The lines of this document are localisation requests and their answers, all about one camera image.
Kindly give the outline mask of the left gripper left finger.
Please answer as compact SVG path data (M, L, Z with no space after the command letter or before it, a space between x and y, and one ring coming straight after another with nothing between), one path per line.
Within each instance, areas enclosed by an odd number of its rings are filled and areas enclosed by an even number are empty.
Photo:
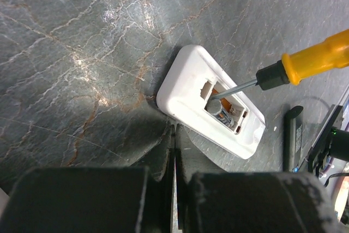
M175 128L124 167L36 168L1 216L1 232L171 232Z

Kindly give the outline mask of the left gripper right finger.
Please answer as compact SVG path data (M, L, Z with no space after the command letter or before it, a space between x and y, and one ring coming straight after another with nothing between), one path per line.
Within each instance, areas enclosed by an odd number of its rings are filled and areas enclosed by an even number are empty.
M176 126L178 226L183 232L340 232L331 200L307 172L227 172Z

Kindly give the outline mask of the dark battery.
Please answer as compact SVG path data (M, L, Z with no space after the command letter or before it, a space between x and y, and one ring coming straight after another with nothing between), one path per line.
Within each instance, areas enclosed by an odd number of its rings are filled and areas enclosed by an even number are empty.
M233 129L236 126L232 115L223 107L220 100L209 100L206 105L206 111L228 128Z

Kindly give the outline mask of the wide white remote control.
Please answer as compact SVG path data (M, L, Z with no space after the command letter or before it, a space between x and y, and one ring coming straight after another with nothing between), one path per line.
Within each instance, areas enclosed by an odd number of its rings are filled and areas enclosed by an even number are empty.
M263 113L243 92L221 101L232 115L232 126L206 110L211 95L235 86L204 47L187 45L180 49L159 88L157 106L221 148L248 159L256 152L266 128Z

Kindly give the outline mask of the black remote control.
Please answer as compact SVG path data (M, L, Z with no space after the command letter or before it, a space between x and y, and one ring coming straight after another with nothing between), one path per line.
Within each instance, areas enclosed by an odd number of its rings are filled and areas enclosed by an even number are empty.
M283 172L298 172L302 151L303 110L300 105L284 115Z

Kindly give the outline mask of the orange handled screwdriver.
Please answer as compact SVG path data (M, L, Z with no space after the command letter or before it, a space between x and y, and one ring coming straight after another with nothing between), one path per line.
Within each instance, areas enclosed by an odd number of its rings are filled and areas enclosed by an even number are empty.
M253 80L214 94L210 99L226 98L250 86L266 91L282 85L298 85L306 78L332 69L348 67L348 30L294 54L283 54L281 60L257 71Z

